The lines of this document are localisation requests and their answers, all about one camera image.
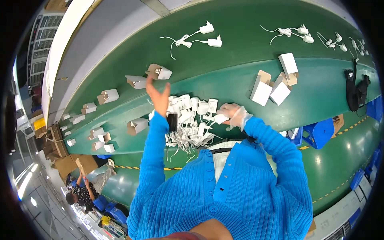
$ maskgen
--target green workbench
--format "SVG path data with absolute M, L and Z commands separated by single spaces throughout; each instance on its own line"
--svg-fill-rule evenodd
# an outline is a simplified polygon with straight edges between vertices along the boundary
M 220 34 L 221 48 L 195 42 L 191 48 L 172 48 L 169 55 L 169 36 L 174 39 L 194 33 L 208 20 L 215 31 L 196 34 L 188 41 L 216 38 Z M 274 30 L 278 27 L 299 27 L 305 24 L 314 43 L 308 44 L 297 36 L 277 37 L 277 32 L 264 31 L 260 25 Z M 147 130 L 137 136 L 129 136 L 126 124 L 135 118 L 147 115 L 153 106 L 147 102 L 144 89 L 133 89 L 126 83 L 125 75 L 143 76 L 151 63 L 165 66 L 173 74 L 169 79 L 171 93 L 189 93 L 201 99 L 216 98 L 219 105 L 235 102 L 257 117 L 263 118 L 275 130 L 282 131 L 318 122 L 348 111 L 345 97 L 345 69 L 353 69 L 352 55 L 338 47 L 327 49 L 316 36 L 320 32 L 326 38 L 335 39 L 338 32 L 347 48 L 352 48 L 348 37 L 362 39 L 361 33 L 337 15 L 318 6 L 302 1 L 208 1 L 173 14 L 145 27 L 121 43 L 89 74 L 69 102 L 65 113 L 80 114 L 83 104 L 95 102 L 97 110 L 87 114 L 85 120 L 69 126 L 76 144 L 68 147 L 70 153 L 106 154 L 103 149 L 91 151 L 87 140 L 89 131 L 103 126 L 110 132 L 116 151 L 114 154 L 141 152 Z M 292 52 L 299 70 L 298 84 L 288 98 L 277 106 L 271 101 L 265 107 L 249 100 L 250 92 L 259 70 L 266 71 L 275 80 L 282 71 L 278 55 Z M 363 74 L 370 76 L 368 100 L 380 94 L 379 80 L 371 56 L 359 56 L 357 79 Z M 154 85 L 162 89 L 166 81 Z M 120 98 L 114 102 L 98 105 L 97 95 L 106 89 L 116 88 Z M 69 125 L 61 121 L 60 125 Z M 214 125 L 213 132 L 221 137 L 240 136 L 237 129 L 226 132 L 225 126 Z

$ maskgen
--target black bag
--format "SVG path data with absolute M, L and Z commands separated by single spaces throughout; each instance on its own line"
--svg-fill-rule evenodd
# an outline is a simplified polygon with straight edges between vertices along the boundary
M 353 71 L 344 71 L 346 81 L 346 97 L 349 109 L 354 112 L 359 109 L 359 105 L 364 104 L 367 98 L 367 89 L 371 81 L 369 76 L 364 75 L 364 79 L 356 86 L 356 59 L 353 61 Z

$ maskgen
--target plastic glove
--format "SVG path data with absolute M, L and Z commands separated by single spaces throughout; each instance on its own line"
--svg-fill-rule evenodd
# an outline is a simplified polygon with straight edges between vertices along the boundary
M 239 127 L 240 131 L 243 131 L 246 122 L 253 116 L 252 114 L 249 114 L 244 107 L 240 107 L 236 103 L 225 103 L 216 113 L 223 114 L 227 118 L 230 118 L 229 121 L 223 122 L 224 124 L 230 125 L 226 128 L 227 131 L 231 130 L 233 127 Z

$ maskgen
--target yellow black tape line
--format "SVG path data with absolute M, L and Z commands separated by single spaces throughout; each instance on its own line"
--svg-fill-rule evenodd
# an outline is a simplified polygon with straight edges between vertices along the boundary
M 346 129 L 344 129 L 343 131 L 336 133 L 336 134 L 333 135 L 331 138 L 335 138 L 335 137 L 337 137 L 337 136 L 340 136 L 341 134 L 343 134 L 343 133 L 349 131 L 350 129 L 352 129 L 352 128 L 356 127 L 357 125 L 359 125 L 360 123 L 364 122 L 364 120 L 366 120 L 367 118 L 369 118 L 369 116 L 366 116 L 366 117 L 362 118 L 360 121 L 358 121 L 358 122 L 355 123 L 354 125 L 350 126 L 349 128 L 346 128 Z M 307 148 L 310 148 L 310 147 L 311 147 L 311 146 L 300 147 L 299 150 L 304 150 L 304 149 L 307 149 Z
M 117 168 L 128 168 L 128 169 L 137 169 L 137 170 L 140 170 L 139 167 L 126 167 L 126 166 L 115 166 Z M 165 171 L 170 171 L 170 170 L 181 170 L 183 169 L 182 167 L 165 167 L 164 170 Z

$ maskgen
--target blue cardigan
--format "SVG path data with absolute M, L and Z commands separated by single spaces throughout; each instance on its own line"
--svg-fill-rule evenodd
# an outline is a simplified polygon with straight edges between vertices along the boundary
M 127 218 L 133 240 L 189 231 L 212 218 L 234 240 L 304 238 L 313 217 L 312 200 L 301 152 L 287 138 L 259 118 L 252 117 L 245 126 L 273 156 L 277 178 L 263 148 L 245 140 L 232 148 L 217 184 L 209 150 L 201 150 L 196 160 L 165 181 L 168 129 L 166 119 L 155 113 Z

